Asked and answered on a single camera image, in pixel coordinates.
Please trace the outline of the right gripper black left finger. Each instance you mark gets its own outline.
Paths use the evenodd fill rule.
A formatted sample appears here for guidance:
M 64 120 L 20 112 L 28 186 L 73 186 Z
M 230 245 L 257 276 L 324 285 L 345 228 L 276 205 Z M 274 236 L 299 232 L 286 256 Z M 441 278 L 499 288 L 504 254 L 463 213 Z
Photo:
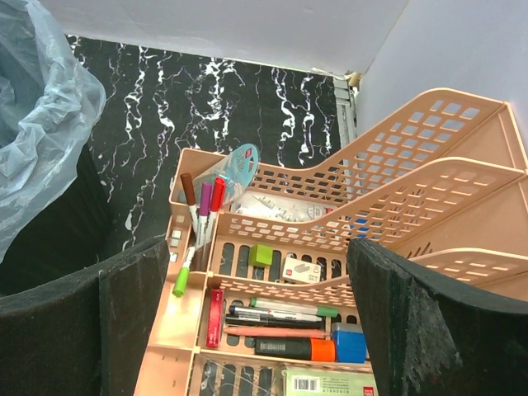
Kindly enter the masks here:
M 1 299 L 3 395 L 131 395 L 167 275 L 162 237 Z

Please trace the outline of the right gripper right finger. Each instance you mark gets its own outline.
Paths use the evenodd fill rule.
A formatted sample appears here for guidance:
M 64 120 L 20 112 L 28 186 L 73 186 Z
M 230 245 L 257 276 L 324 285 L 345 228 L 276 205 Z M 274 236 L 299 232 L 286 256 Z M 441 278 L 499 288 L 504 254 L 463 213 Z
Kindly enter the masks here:
M 527 303 L 353 238 L 351 289 L 381 395 L 525 395 Z

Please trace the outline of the blue plastic bag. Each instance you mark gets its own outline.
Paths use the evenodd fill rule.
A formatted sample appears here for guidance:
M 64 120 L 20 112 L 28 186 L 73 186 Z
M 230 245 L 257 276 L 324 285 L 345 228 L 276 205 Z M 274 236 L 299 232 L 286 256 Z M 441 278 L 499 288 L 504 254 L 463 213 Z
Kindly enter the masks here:
M 1 3 L 1 253 L 76 180 L 106 92 L 38 1 Z

